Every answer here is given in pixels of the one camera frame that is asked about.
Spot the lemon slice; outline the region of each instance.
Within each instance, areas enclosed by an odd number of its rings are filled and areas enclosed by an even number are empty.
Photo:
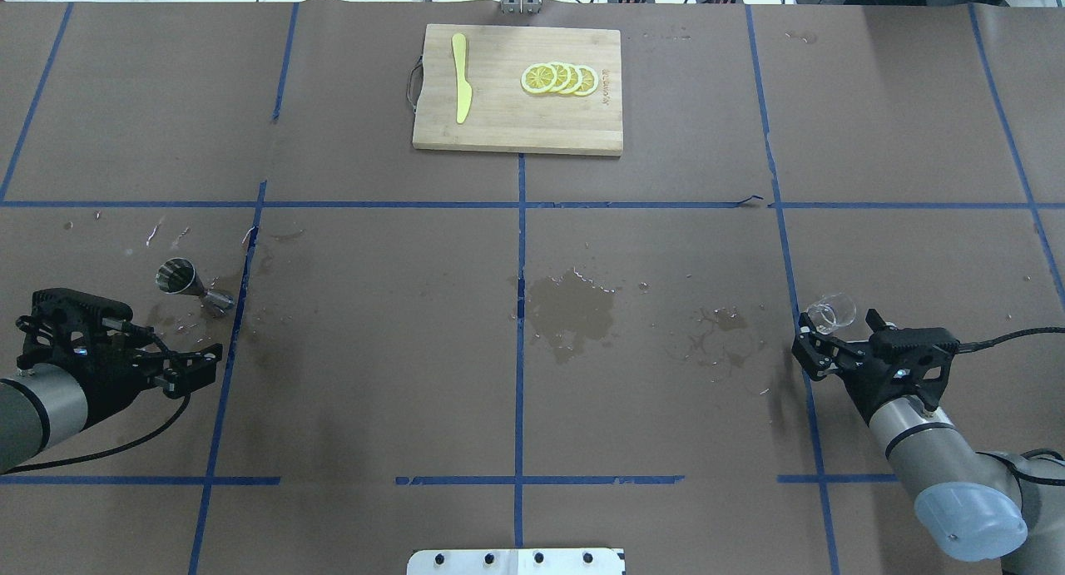
[[[555,85],[551,86],[552,93],[569,88],[573,81],[577,79],[575,67],[572,64],[562,63],[561,61],[552,61],[551,64],[555,67],[555,70],[558,70],[558,78],[555,78]]]
[[[574,94],[576,91],[580,89],[581,83],[585,82],[585,73],[583,70],[578,70],[576,66],[571,66],[569,63],[567,63],[567,66],[570,66],[571,70],[573,70],[573,73],[577,76],[577,78],[574,78],[573,82],[566,86],[566,88],[559,89],[559,94]]]
[[[580,85],[573,91],[574,97],[588,97],[589,94],[595,93],[599,88],[599,71],[589,66],[575,66],[575,68],[580,71],[581,79]]]
[[[558,70],[548,63],[534,63],[522,73],[522,88],[528,94],[551,93],[555,86]]]

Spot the white metal plate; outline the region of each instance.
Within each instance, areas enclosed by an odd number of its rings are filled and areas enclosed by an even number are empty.
[[[407,561],[407,575],[624,575],[624,572],[625,552],[618,548],[420,551]]]

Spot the knife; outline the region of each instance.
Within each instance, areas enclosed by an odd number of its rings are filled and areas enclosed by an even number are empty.
[[[470,104],[473,101],[473,86],[465,79],[466,40],[465,34],[457,32],[452,37],[452,51],[455,52],[455,81],[458,95],[456,97],[455,120],[464,122],[470,115]]]

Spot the clear glass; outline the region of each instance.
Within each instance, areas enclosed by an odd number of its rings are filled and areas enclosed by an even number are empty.
[[[821,333],[832,333],[837,329],[846,328],[846,326],[853,324],[857,313],[858,307],[854,305],[854,299],[843,293],[823,295],[813,305],[806,307],[809,321],[814,322],[815,328]]]

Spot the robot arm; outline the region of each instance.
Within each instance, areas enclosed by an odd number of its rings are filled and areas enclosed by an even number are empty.
[[[976,453],[939,407],[963,345],[947,329],[898,329],[869,310],[868,341],[846,343],[800,316],[791,347],[814,381],[836,374],[917,518],[958,560],[1002,559],[1007,575],[1065,574],[1065,462],[1051,450]],[[1028,333],[1059,331],[1032,329]]]
[[[220,344],[173,352],[132,318],[113,299],[65,288],[34,293],[31,314],[16,322],[26,333],[19,372],[0,377],[0,474],[124,411],[144,390],[184,399],[180,414],[191,393],[214,382]],[[145,350],[151,345],[159,351]]]

